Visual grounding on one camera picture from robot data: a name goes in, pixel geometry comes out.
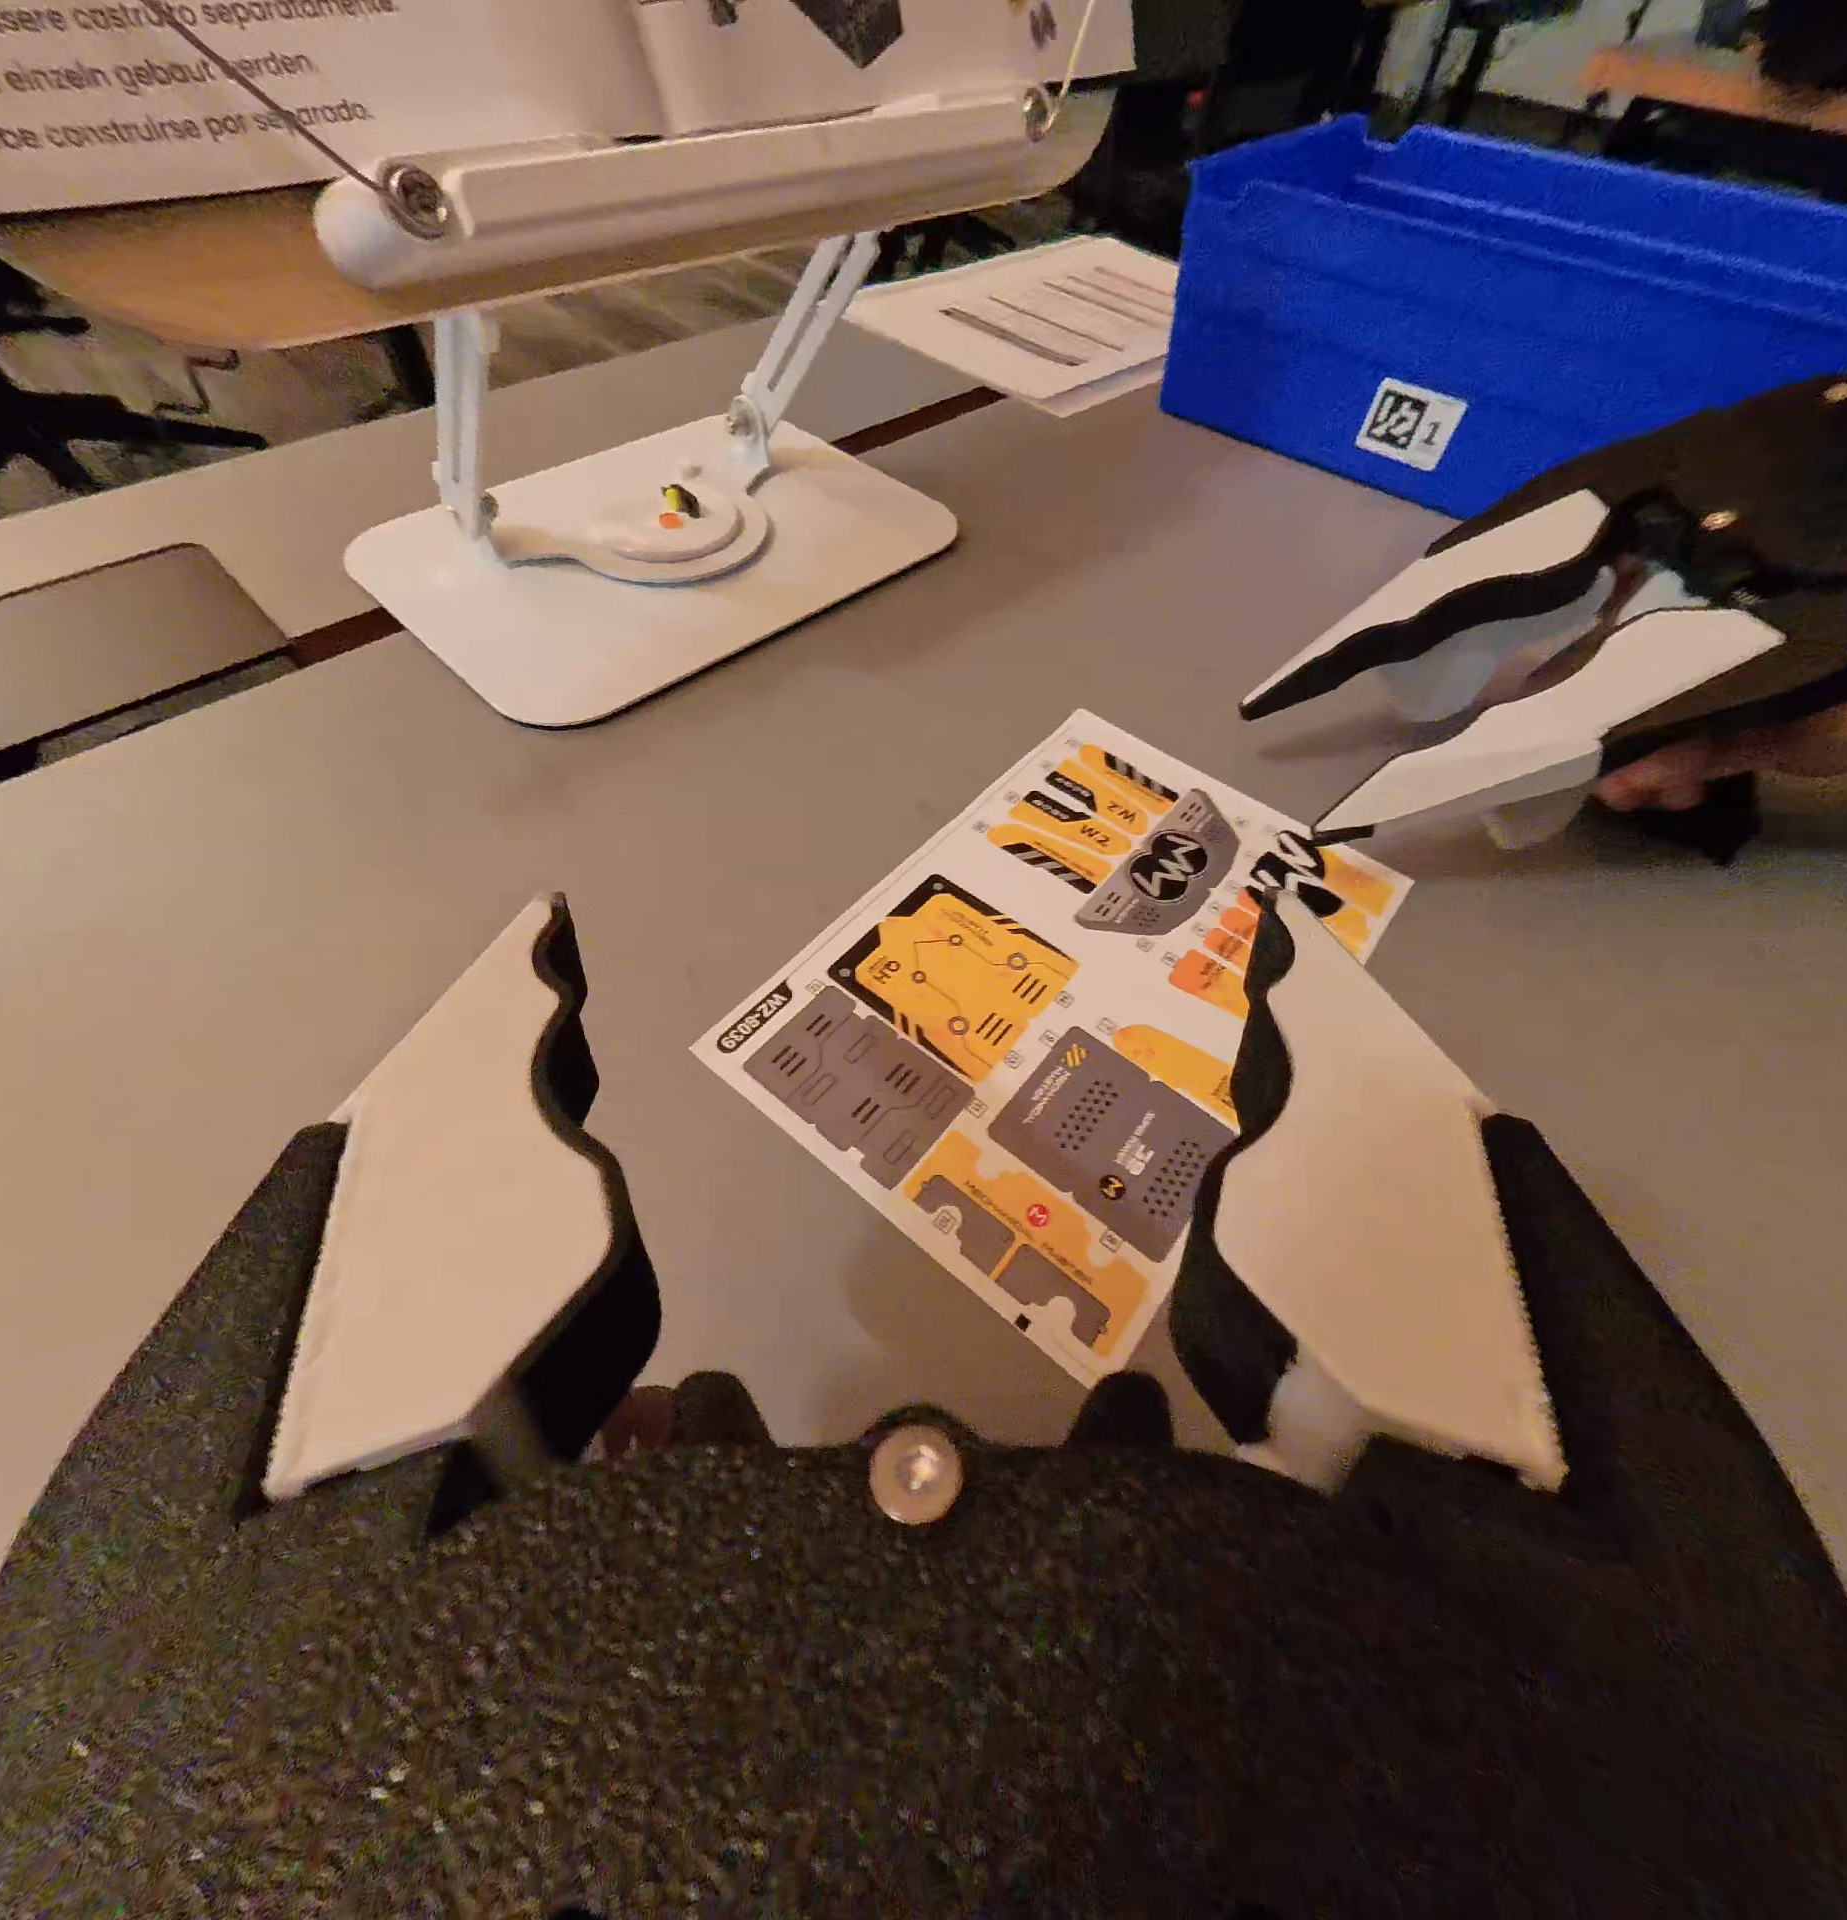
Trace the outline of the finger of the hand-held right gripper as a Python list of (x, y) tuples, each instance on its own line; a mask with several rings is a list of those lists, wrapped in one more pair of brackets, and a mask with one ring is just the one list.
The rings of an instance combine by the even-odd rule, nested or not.
[(1405, 566), (1257, 685), (1242, 718), (1257, 722), (1477, 630), (1575, 605), (1604, 568), (1612, 525), (1613, 504), (1577, 492), (1482, 532), (1457, 530), (1452, 545)]
[(1499, 852), (1534, 847), (1577, 815), (1617, 727), (1780, 646), (1774, 626), (1748, 612), (1636, 615), (1555, 686), (1486, 708), (1458, 734), (1379, 765), (1311, 827), (1311, 841), (1477, 820)]

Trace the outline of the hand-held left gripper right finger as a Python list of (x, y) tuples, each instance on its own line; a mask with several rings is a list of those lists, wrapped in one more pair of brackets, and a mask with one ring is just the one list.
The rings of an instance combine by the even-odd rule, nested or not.
[(1229, 1097), (1169, 1301), (1223, 1451), (1333, 1491), (1395, 1442), (1560, 1495), (1497, 1108), (1296, 894), (1261, 900)]

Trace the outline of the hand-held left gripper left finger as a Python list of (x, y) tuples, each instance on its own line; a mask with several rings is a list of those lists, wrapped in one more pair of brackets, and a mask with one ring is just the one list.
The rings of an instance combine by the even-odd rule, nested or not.
[(528, 900), (333, 1111), (333, 1188), (261, 1495), (466, 1451), (500, 1489), (575, 1465), (653, 1355), (562, 894)]

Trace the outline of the yellow and grey sticker sheet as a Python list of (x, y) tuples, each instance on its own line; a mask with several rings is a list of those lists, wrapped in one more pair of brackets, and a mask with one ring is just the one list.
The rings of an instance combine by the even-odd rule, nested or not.
[(1238, 1134), (1269, 885), (1358, 961), (1411, 890), (1077, 710), (694, 1055), (1095, 1384), (1166, 1306)]

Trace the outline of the person's right hand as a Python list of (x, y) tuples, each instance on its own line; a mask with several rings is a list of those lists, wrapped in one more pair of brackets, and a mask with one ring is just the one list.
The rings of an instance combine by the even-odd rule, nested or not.
[(1592, 797), (1615, 813), (1691, 810), (1735, 776), (1847, 778), (1847, 705), (1795, 722), (1681, 740), (1601, 778)]

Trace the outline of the blue plastic bin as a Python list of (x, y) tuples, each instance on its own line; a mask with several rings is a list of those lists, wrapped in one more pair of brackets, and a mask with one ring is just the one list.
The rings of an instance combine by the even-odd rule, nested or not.
[(1159, 405), (1464, 520), (1847, 374), (1847, 207), (1345, 116), (1194, 164)]

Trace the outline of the white printed paper sheet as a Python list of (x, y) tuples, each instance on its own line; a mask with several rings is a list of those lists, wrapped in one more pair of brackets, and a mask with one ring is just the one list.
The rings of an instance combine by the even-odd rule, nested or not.
[(1077, 236), (861, 290), (852, 329), (1054, 421), (1162, 381), (1176, 262)]

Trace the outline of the white folding book stand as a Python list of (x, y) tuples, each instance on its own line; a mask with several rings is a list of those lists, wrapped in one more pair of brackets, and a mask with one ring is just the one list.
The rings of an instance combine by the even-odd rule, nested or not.
[[(1104, 91), (1002, 84), (824, 121), (434, 152), (373, 185), (0, 216), (32, 282), (182, 346), (433, 327), (440, 504), (348, 543), (348, 576), (503, 718), (596, 724), (945, 554), (952, 510), (786, 426), (887, 230), (1051, 192)], [(503, 484), (483, 470), (503, 305), (814, 242), (708, 419)]]

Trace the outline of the black office chair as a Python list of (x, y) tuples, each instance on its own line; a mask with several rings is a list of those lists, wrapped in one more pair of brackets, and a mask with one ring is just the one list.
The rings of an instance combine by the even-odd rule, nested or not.
[[(88, 332), (85, 319), (52, 314), (43, 291), (0, 260), (0, 342), (22, 335), (80, 339)], [(268, 451), (261, 436), (215, 421), (144, 417), (111, 394), (33, 392), (0, 370), (0, 475), (29, 462), (73, 498), (101, 494), (103, 482), (74, 453), (80, 444), (155, 453)]]

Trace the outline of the printed instruction booklet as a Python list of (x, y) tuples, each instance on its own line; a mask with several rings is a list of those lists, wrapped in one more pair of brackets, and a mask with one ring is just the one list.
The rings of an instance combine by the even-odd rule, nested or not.
[(0, 3), (0, 216), (560, 135), (985, 100), (1135, 64), (1126, 3)]

